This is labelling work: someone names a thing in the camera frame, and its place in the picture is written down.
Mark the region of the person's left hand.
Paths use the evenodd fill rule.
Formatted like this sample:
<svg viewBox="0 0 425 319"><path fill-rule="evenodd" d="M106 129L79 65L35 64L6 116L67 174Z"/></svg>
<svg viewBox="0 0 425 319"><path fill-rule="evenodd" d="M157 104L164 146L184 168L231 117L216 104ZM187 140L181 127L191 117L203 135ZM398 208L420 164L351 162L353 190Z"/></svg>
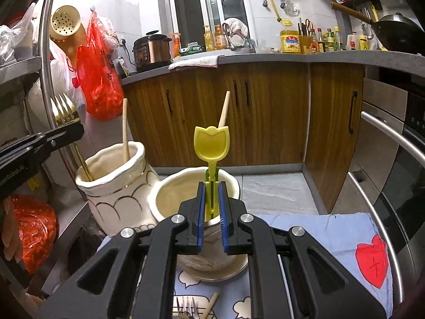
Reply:
<svg viewBox="0 0 425 319"><path fill-rule="evenodd" d="M23 247L19 237L19 225L14 215L14 206L10 197L4 200L4 224L1 239L4 244L4 256L7 261L22 259Z"/></svg>

